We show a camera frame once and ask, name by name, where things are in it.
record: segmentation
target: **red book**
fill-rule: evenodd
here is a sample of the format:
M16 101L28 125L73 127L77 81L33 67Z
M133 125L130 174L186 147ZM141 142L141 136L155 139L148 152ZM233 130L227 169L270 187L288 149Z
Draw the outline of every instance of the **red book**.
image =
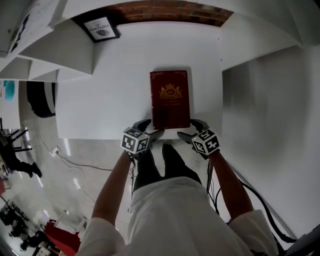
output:
M155 130L190 126L188 76L185 70L150 73Z

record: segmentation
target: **forearm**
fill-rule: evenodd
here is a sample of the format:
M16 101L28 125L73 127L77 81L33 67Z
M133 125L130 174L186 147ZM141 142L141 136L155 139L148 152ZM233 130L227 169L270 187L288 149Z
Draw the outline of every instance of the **forearm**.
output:
M250 198L227 161L215 152L208 156L216 172L222 196L231 219L253 211Z
M115 225L116 217L124 194L131 159L123 152L106 180L94 205L92 218L98 217Z

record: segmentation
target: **shirt sleeve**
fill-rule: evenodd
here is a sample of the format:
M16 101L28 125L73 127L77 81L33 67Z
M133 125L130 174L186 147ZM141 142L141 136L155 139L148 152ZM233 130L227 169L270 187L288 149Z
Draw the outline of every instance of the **shirt sleeve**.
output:
M262 210L254 210L236 217L229 227L255 253L277 256L278 247Z
M111 256L126 246L116 228L102 218L92 218L76 256Z

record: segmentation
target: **power outlet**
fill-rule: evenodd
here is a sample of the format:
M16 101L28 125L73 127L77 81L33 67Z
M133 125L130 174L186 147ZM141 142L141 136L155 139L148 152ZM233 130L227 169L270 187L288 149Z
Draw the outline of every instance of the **power outlet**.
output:
M54 149L51 150L50 155L54 158L57 154L59 154L60 150L56 146Z

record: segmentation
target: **teal object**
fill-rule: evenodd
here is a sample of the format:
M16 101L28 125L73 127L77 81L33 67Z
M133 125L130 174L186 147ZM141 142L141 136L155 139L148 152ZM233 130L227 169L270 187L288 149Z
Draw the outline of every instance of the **teal object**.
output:
M8 102L11 102L15 96L15 81L13 80L4 80L4 99Z

